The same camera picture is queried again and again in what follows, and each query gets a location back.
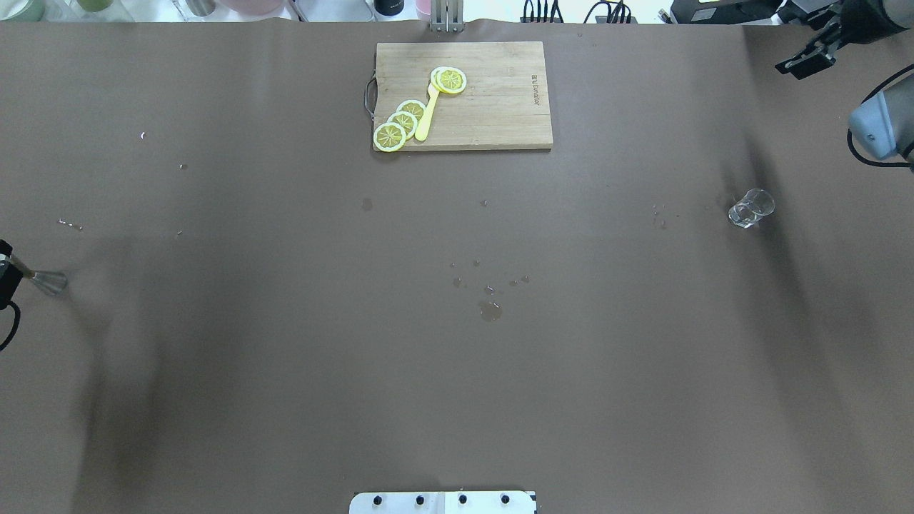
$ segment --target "metal handle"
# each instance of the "metal handle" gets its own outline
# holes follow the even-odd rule
[[[375,106],[368,106],[368,94],[371,91],[371,83],[375,83],[375,106],[377,106],[377,70],[371,70],[371,79],[365,84],[365,110],[371,116],[371,121],[375,121]]]

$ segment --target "bottle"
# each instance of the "bottle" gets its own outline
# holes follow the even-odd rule
[[[403,0],[375,0],[375,10],[382,16],[394,16],[403,10]]]

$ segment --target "white mounting plate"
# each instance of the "white mounting plate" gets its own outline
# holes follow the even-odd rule
[[[349,514],[536,514],[531,491],[417,491],[359,493]]]

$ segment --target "metal stand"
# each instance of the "metal stand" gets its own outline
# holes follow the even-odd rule
[[[463,0],[431,0],[432,32],[463,32]]]

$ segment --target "metal clamp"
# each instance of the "metal clamp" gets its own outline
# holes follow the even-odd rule
[[[431,0],[432,32],[463,32],[463,0]]]
[[[365,110],[368,112],[368,115],[371,116],[371,121],[375,121],[375,109],[374,107],[369,107],[368,98],[369,93],[371,92],[371,83],[375,83],[375,105],[377,105],[377,70],[371,71],[371,79],[368,80],[368,84],[365,84]]]

